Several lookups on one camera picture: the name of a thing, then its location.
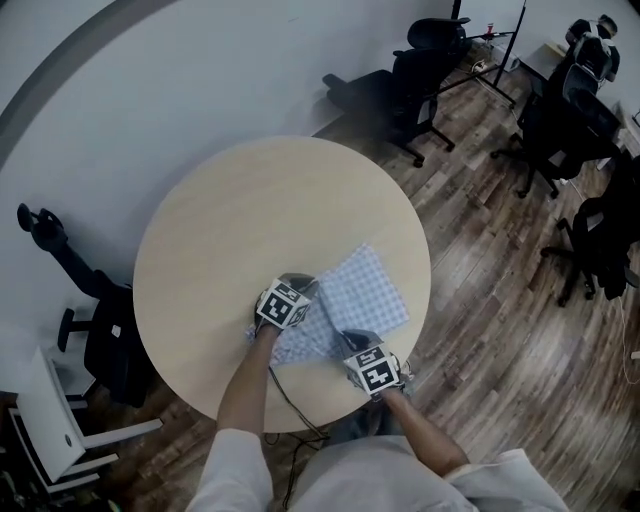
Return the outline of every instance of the table top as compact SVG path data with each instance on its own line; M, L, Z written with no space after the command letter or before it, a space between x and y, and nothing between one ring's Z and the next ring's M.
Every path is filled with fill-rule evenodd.
M409 311L385 336L404 362L424 323L431 265L410 201L380 167L333 142L275 137L224 151L165 198L144 235L133 296L144 346L167 384L216 418L247 350L258 295L285 272L317 276L357 247L374 248ZM368 401L341 362L276 368L315 425ZM269 380L266 432L305 429Z

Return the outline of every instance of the chair base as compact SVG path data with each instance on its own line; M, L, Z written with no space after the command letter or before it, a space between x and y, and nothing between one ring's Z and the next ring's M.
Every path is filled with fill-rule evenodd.
M562 219L560 222L558 222L556 227L560 231L562 230L567 231L567 235L569 235L569 240L571 241L571 245L575 247L573 231L567 219ZM560 256L561 258L568 259L572 262L571 272L569 274L569 277L567 278L567 281L565 282L564 288L562 289L562 294L558 299L558 306L563 308L567 305L567 302L569 302L569 299L571 298L571 294L573 293L573 290L576 286L576 283L578 282L578 278L580 277L581 273L584 274L584 277L585 277L585 288L586 288L585 298L587 300L593 300L596 294L596 287L593 282L593 276L591 272L589 272L586 269L586 267L582 264L577 254L573 251L569 251L567 249L562 249L559 247L545 247L540 251L540 256L542 256L543 258L547 258L550 255Z
M554 183L553 179L551 179L551 177L549 177L548 174L546 172L544 172L544 170L539 169L535 165L534 160L531 158L531 156L528 154L527 150L524 147L524 141L523 141L522 137L519 134L514 133L509 138L509 140L511 142L519 143L521 148L520 149L510 149L510 148L509 149L498 149L497 151L493 151L490 154L490 156L491 156L491 158L493 158L495 160L499 156L503 155L503 156L506 156L508 158L512 158L513 160L518 160L520 162L526 162L529 165L529 174L527 175L527 183L526 183L525 187L522 190L518 191L518 197L520 199L524 199L525 197L527 197L527 195L531 191L531 185L533 184L533 177L534 177L536 171L538 171L540 173L540 175L544 178L544 180L551 187L551 194L550 194L551 199L555 199L556 197L558 197L558 194L559 194L558 187L556 187L556 184Z
M424 131L420 131L418 135L422 135L423 133L428 133L428 132L433 132L437 137L442 139L447 144L447 147L446 147L447 152L451 153L455 149L456 147L455 143L449 137L447 137L444 133L442 133L440 130L437 130L436 128L434 128L433 125L429 126L429 128L425 129ZM415 160L413 161L414 167L421 168L424 165L425 156L415 148L411 147L409 145L410 144L409 142L399 142L393 139L390 139L389 142L394 146L402 149L403 151L406 151L411 156L415 157Z

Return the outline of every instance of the chair backrest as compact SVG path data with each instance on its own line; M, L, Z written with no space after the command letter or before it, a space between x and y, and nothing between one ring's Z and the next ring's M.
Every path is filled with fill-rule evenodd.
M427 18L418 20L409 29L407 41L414 48L448 49L459 52L466 48L465 54L471 47L471 40L463 25L469 23L469 18L458 20Z
M571 66L562 90L563 99L579 113L591 130L611 139L620 126L620 120L596 97L597 92L597 80L581 66Z
M407 50L393 64L394 103L402 105L436 93L464 56L452 58L439 49Z
M604 40L598 34L596 22L591 22L591 29L585 32L567 55L575 65L580 66L598 82L603 82L613 66L611 58L611 40Z
M407 35L414 50L402 52L393 66L397 88L412 97L415 91L424 95L437 92L471 48L471 40L466 39L463 28L468 21L468 18L416 21Z
M85 449L55 369L40 347L17 405L42 467L52 482L57 481Z
M576 250L597 267L625 261L629 246L640 241L640 157L625 152L615 163L604 194L584 201L573 222Z

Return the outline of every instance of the gray pants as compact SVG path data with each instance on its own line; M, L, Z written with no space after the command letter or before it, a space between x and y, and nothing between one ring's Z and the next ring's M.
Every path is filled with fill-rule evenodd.
M330 429L323 447L369 436L403 436L404 432L384 402L370 404L338 420Z

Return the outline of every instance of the office chair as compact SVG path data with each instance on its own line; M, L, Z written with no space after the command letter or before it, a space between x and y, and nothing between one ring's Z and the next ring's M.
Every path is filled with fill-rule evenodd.
M545 247L540 255L560 256L572 262L558 299L560 307L569 301L581 273L586 280L587 300L592 300L596 293L593 276L598 278L609 300L621 296L627 284L638 288L640 278L629 269L627 253L630 245L640 240L639 199L640 158L632 161L629 153L625 153L617 157L616 170L605 193L582 203L573 227L567 219L558 222L557 228L567 231L573 251Z
M490 155L528 164L526 185L518 191L521 199L531 190L536 171L549 184L551 198L555 199L558 188L554 180L575 178L584 162L618 154L612 139L620 121L596 98L597 91L598 82L577 65L567 73L561 96L555 88L543 89L539 82L532 81L531 95L518 119L522 136L514 133L510 138L521 147L499 149ZM549 161L558 151L567 155L560 166Z
M51 253L82 292L100 301L91 321L74 321L74 311L65 311L58 348L66 350L71 332L88 332L86 369L109 389L114 401L141 407L154 370L136 326L133 291L114 284L100 270L91 270L69 247L64 227L53 213L43 208L35 214L21 204L18 222L24 231L31 233L40 249Z
M352 82L326 75L322 80L329 87L327 97L358 126L366 127L369 135L415 157L415 167L422 167L425 159L409 145L419 135L431 131L447 144L447 151L453 151L455 144L433 126L433 118L438 110L440 84L471 46L462 28L468 21L432 19L414 23L408 39L416 47L393 52L393 72L379 70ZM420 122L422 112L426 119Z

